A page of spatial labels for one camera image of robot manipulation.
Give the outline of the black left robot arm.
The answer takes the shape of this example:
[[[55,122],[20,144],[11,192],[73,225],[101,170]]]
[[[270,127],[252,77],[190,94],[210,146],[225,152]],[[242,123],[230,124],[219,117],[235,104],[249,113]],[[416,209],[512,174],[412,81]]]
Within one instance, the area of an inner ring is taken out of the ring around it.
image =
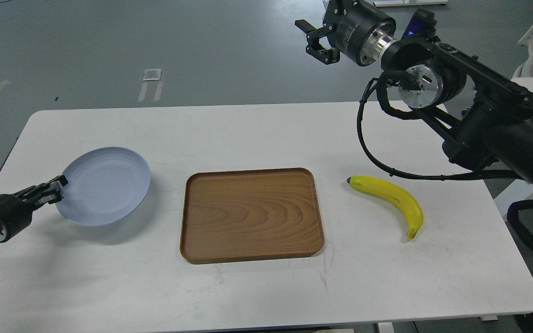
[[[47,183],[33,185],[13,194],[0,194],[0,244],[17,236],[32,222],[32,213],[46,203],[61,202],[62,188],[68,185],[64,175]]]

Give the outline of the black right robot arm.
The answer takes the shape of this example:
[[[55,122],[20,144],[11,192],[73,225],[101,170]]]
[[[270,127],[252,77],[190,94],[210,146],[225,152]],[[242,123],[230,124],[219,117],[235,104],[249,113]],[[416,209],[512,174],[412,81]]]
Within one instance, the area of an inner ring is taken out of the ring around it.
[[[357,115],[359,143],[374,165],[403,179],[522,179],[533,186],[533,92],[442,42],[433,12],[417,9],[400,39],[395,19],[364,0],[329,0],[320,28],[304,19],[295,26],[305,34],[306,53],[321,63],[346,55],[359,66],[381,66]],[[377,160],[362,132],[372,93],[385,114],[431,127],[449,162],[467,172],[419,175]]]

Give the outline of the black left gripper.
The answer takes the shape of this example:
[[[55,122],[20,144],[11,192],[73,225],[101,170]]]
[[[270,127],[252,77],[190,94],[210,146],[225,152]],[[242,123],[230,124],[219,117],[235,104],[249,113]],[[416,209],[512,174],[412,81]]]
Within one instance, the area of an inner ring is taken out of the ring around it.
[[[10,240],[32,221],[32,213],[45,204],[60,202],[62,188],[68,185],[65,175],[58,175],[38,185],[15,192],[0,194],[0,243]]]

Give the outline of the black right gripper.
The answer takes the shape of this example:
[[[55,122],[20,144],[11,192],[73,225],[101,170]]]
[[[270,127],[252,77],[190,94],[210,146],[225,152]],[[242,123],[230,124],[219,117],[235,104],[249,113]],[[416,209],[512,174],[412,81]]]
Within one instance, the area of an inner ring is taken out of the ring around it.
[[[325,65],[339,62],[342,53],[358,66],[368,66],[379,58],[377,40],[396,31],[394,18],[361,0],[328,0],[323,21],[328,24],[320,28],[304,19],[294,25],[305,34],[305,52]],[[327,36],[330,49],[320,42]]]

